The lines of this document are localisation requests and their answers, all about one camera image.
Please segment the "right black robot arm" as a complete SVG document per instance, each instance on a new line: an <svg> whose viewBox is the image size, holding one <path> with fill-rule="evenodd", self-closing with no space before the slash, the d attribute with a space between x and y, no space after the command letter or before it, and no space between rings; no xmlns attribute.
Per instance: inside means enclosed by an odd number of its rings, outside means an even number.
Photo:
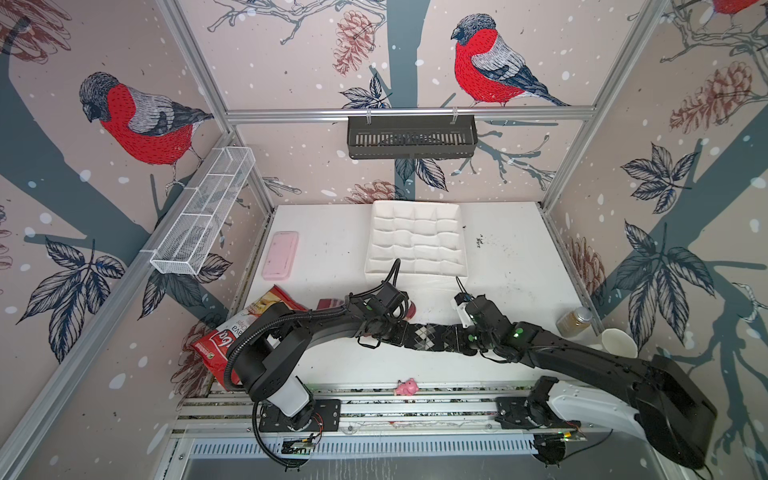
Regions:
<svg viewBox="0 0 768 480"><path fill-rule="evenodd" d="M458 293L464 325L460 350L492 352L497 363L521 363L564 374L632 407L650 445L675 463L705 467L717 409L673 360L627 358L563 339L542 327L511 322L484 295Z"/></svg>

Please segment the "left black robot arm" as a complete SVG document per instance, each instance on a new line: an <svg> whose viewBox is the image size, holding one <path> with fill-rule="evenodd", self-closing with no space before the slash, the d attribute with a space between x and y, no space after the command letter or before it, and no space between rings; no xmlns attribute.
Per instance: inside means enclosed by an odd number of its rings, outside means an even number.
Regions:
<svg viewBox="0 0 768 480"><path fill-rule="evenodd" d="M221 383L303 426L314 414L313 394L294 374L304 353L337 339L371 337L373 349L400 340L399 324L409 308L407 293L391 282L351 294L332 308L299 311L274 304L229 346Z"/></svg>

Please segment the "beige maroon striped sock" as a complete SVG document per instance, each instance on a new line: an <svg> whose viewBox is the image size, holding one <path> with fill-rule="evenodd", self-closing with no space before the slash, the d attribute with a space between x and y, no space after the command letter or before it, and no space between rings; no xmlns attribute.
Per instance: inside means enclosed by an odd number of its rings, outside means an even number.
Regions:
<svg viewBox="0 0 768 480"><path fill-rule="evenodd" d="M416 314L416 305L413 302L410 302L408 305L408 309L406 311L405 319L411 320Z"/></svg>

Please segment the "amber jar with lid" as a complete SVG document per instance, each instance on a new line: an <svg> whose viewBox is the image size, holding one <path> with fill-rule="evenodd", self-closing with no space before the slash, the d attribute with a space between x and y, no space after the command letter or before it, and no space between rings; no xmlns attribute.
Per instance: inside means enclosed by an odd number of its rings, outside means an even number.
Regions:
<svg viewBox="0 0 768 480"><path fill-rule="evenodd" d="M592 327L594 316L590 309L578 307L565 315L557 322L556 328L564 338L573 338Z"/></svg>

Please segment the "small pink toy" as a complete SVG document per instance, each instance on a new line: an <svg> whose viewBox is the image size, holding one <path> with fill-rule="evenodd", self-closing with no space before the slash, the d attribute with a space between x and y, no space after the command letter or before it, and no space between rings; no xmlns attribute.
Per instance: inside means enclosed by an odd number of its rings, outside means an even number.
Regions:
<svg viewBox="0 0 768 480"><path fill-rule="evenodd" d="M419 390L417 382L410 378L406 381L399 381L394 393L396 396L414 396Z"/></svg>

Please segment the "white compartment organizer tray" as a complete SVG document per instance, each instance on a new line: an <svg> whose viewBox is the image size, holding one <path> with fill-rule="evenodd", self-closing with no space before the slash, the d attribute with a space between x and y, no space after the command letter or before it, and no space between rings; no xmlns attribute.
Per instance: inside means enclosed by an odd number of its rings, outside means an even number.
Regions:
<svg viewBox="0 0 768 480"><path fill-rule="evenodd" d="M371 207L364 274L381 277L399 260L401 274L466 278L464 231L458 204L377 200Z"/></svg>

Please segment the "pink rectangular case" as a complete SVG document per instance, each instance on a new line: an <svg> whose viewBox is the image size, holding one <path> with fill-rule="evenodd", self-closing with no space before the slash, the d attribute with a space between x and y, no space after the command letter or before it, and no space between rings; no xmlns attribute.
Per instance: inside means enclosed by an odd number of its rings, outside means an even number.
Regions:
<svg viewBox="0 0 768 480"><path fill-rule="evenodd" d="M299 244L297 231L276 232L269 245L262 278L265 280L286 280L290 277Z"/></svg>

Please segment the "white paper cup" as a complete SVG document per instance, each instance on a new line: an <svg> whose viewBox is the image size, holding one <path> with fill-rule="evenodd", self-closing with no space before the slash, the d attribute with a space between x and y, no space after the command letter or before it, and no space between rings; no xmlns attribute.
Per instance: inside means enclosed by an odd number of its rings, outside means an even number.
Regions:
<svg viewBox="0 0 768 480"><path fill-rule="evenodd" d="M618 328L607 328L599 336L600 345L609 354L636 358L638 346L633 338L625 331Z"/></svg>

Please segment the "red snack chip bag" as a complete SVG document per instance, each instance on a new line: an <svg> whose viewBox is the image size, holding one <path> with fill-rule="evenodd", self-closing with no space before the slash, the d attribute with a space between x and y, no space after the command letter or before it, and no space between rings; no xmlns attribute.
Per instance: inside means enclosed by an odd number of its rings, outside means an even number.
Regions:
<svg viewBox="0 0 768 480"><path fill-rule="evenodd" d="M224 385L229 348L268 308L278 303L285 304L292 310L307 310L280 287L274 285L244 310L234 314L212 332L192 343L194 351L201 357L203 364L221 385Z"/></svg>

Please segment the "horizontal aluminium back bar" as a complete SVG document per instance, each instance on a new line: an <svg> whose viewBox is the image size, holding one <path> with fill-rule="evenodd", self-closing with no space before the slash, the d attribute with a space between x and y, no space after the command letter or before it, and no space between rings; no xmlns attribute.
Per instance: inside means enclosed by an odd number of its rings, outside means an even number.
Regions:
<svg viewBox="0 0 768 480"><path fill-rule="evenodd" d="M592 106L522 106L522 107L447 107L447 108L392 108L392 109L283 109L232 110L225 114L231 125L273 123L335 123L352 117L366 120L374 117L421 117L462 115L476 120L590 120L597 109Z"/></svg>

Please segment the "aluminium front rail frame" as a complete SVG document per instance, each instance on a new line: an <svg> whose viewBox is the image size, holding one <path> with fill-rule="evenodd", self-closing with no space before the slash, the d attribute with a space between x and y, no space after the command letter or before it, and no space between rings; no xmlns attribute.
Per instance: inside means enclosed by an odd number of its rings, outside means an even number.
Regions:
<svg viewBox="0 0 768 480"><path fill-rule="evenodd" d="M309 387L315 401L338 400L335 435L396 435L496 433L502 414L496 400L526 399L535 382L425 383L412 396L397 395L392 383L372 385L316 384ZM550 409L560 418L578 422L583 434L612 430L644 440L638 413L627 403L580 382L561 380L548 392ZM251 432L252 402L245 393L214 385L203 397L182 403L169 427L173 437L244 436Z"/></svg>

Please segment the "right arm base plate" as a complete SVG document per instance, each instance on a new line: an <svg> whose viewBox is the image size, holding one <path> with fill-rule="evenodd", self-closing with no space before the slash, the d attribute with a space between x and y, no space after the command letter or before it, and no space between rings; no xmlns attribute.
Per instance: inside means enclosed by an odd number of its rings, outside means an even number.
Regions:
<svg viewBox="0 0 768 480"><path fill-rule="evenodd" d="M549 405L549 393L559 382L555 377L540 377L526 397L503 396L495 399L494 420L504 430L570 429L579 430L581 422L561 418Z"/></svg>

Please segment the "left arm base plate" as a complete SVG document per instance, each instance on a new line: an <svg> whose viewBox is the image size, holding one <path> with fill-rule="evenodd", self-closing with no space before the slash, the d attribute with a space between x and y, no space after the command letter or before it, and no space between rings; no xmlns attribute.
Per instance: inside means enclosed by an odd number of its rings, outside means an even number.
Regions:
<svg viewBox="0 0 768 480"><path fill-rule="evenodd" d="M258 429L265 433L336 432L339 429L341 401L311 400L294 416L285 415L276 405L264 401L259 405Z"/></svg>

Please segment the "black hanging wall basket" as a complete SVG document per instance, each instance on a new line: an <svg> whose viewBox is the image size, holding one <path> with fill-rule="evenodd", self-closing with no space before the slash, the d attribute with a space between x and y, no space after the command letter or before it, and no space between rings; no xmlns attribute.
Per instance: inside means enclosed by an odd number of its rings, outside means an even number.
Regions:
<svg viewBox="0 0 768 480"><path fill-rule="evenodd" d="M477 144L472 115L350 117L347 123L354 160L469 158Z"/></svg>

